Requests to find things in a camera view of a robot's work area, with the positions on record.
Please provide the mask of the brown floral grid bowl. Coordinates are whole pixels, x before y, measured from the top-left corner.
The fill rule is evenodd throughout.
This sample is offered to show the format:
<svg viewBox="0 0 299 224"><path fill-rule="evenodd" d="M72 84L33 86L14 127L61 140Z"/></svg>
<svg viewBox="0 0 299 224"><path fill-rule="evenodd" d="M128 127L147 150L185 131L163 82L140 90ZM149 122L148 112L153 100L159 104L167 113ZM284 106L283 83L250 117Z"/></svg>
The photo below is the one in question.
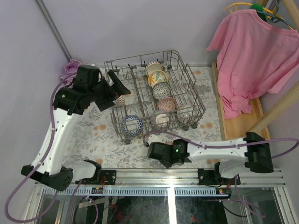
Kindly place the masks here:
<svg viewBox="0 0 299 224"><path fill-rule="evenodd" d="M116 105L116 107L124 107L124 106L126 106L125 97L123 95L119 96L115 100L115 105Z"/></svg>

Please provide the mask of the red lattice pattern bowl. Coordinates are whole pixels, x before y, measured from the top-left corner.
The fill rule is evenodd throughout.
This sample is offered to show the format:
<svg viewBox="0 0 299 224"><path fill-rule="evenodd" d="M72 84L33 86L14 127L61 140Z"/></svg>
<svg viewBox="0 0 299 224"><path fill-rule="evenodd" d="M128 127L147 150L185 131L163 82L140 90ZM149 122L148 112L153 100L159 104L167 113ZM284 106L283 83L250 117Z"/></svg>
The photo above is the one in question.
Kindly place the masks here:
<svg viewBox="0 0 299 224"><path fill-rule="evenodd" d="M167 144L167 145L173 145L173 141L172 140L168 140L168 141L165 142L165 144Z"/></svg>

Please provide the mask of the blue white porcelain bowl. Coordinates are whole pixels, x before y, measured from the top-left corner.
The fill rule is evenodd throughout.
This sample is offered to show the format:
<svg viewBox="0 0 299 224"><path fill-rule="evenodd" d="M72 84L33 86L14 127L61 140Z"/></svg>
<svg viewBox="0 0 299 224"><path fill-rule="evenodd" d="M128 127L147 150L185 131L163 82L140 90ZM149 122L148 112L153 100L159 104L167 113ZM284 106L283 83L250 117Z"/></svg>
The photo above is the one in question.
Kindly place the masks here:
<svg viewBox="0 0 299 224"><path fill-rule="evenodd" d="M123 132L129 137L135 137L142 132L143 121L136 115L126 116L121 124Z"/></svg>

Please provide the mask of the orange diamond white bowl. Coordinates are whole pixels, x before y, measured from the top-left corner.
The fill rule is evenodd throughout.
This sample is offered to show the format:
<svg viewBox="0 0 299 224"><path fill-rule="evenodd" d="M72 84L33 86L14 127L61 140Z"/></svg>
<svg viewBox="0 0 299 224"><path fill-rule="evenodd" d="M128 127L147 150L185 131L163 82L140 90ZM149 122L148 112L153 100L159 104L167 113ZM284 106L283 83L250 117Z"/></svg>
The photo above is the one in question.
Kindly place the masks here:
<svg viewBox="0 0 299 224"><path fill-rule="evenodd" d="M194 107L191 105L180 106L177 110L178 120L184 125L190 124L193 117L193 111Z"/></svg>

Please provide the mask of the purple striped bowl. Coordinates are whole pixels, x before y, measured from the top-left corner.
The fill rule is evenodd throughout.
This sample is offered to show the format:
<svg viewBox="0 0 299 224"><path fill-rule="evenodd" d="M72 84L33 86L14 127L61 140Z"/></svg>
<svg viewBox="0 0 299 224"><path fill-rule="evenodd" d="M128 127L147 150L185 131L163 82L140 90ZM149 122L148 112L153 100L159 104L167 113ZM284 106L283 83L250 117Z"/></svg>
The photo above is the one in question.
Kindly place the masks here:
<svg viewBox="0 0 299 224"><path fill-rule="evenodd" d="M165 110L156 110L150 117L153 129L166 130L170 123L169 113Z"/></svg>

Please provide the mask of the brown diamond dotted bowl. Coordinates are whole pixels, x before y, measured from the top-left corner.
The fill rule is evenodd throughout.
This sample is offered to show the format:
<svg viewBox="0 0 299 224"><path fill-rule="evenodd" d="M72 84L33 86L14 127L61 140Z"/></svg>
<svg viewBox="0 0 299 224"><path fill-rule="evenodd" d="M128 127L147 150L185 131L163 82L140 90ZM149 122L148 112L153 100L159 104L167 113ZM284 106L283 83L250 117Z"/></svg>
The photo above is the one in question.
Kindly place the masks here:
<svg viewBox="0 0 299 224"><path fill-rule="evenodd" d="M164 110L166 112L175 111L178 108L178 104L175 98L173 97L166 97L159 100L157 104L158 110Z"/></svg>

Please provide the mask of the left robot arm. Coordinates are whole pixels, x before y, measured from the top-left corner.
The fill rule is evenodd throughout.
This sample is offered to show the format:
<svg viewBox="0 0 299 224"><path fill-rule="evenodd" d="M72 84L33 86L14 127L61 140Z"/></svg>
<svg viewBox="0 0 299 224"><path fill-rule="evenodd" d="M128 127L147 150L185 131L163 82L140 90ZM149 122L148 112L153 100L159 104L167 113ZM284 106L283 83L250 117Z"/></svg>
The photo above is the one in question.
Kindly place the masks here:
<svg viewBox="0 0 299 224"><path fill-rule="evenodd" d="M71 86L54 91L50 100L51 123L42 147L30 165L21 174L58 191L64 191L72 182L97 184L102 180L101 165L83 160L65 167L62 163L67 142L77 119L95 103L100 111L114 106L120 96L131 92L121 83L113 70L106 80L98 67L81 65Z"/></svg>

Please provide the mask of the blue stroke white bowl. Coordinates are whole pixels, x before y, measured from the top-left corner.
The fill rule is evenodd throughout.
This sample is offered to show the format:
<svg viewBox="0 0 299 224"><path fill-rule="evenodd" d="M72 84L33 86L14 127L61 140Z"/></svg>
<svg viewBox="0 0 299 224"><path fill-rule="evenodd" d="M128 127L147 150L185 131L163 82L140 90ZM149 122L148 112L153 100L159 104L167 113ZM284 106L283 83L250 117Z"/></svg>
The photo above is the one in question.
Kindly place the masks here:
<svg viewBox="0 0 299 224"><path fill-rule="evenodd" d="M164 70L164 68L161 63L152 61L149 64L147 64L145 70L146 70L146 75L149 76L155 71Z"/></svg>

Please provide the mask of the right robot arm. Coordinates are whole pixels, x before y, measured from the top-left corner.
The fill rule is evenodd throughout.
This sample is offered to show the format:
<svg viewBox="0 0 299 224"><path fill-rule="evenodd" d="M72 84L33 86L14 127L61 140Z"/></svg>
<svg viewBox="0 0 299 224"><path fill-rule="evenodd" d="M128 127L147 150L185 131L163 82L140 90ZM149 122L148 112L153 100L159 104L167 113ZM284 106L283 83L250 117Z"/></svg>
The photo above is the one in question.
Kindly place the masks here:
<svg viewBox="0 0 299 224"><path fill-rule="evenodd" d="M144 144L148 148L148 157L165 168L205 159L219 160L213 172L213 179L218 184L244 172L268 174L274 171L270 145L252 132L243 138L214 142L178 138L170 145L152 133L144 138Z"/></svg>

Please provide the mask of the navy geometric pattern bowl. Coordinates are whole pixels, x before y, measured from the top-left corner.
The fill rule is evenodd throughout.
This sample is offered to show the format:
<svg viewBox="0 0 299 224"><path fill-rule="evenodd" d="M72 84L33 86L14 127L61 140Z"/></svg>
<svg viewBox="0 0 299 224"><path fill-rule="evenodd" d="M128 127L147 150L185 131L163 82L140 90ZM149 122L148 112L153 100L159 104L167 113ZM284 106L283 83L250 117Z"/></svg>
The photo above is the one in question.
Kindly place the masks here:
<svg viewBox="0 0 299 224"><path fill-rule="evenodd" d="M155 100L171 97L171 86L166 82L158 83L152 89L152 95Z"/></svg>

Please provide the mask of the grey wire dish rack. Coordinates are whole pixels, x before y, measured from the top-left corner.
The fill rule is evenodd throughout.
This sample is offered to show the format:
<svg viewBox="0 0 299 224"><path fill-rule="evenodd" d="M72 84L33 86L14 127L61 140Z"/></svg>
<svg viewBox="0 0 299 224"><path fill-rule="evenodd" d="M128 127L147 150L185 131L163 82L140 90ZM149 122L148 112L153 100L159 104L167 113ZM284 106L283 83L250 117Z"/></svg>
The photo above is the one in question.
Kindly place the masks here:
<svg viewBox="0 0 299 224"><path fill-rule="evenodd" d="M124 144L154 129L197 128L206 108L195 76L178 51L108 60L104 66L131 92L120 97L111 112L115 132Z"/></svg>

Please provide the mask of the orange leaf floral bowl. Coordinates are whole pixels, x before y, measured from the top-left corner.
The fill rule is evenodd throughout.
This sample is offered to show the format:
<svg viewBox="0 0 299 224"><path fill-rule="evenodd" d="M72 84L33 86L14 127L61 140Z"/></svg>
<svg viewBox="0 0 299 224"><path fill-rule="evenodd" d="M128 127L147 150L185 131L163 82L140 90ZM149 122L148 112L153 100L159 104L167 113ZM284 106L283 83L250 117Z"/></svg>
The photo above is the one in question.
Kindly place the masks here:
<svg viewBox="0 0 299 224"><path fill-rule="evenodd" d="M154 71L148 77L148 84L151 88L161 82L168 82L168 75L162 70Z"/></svg>

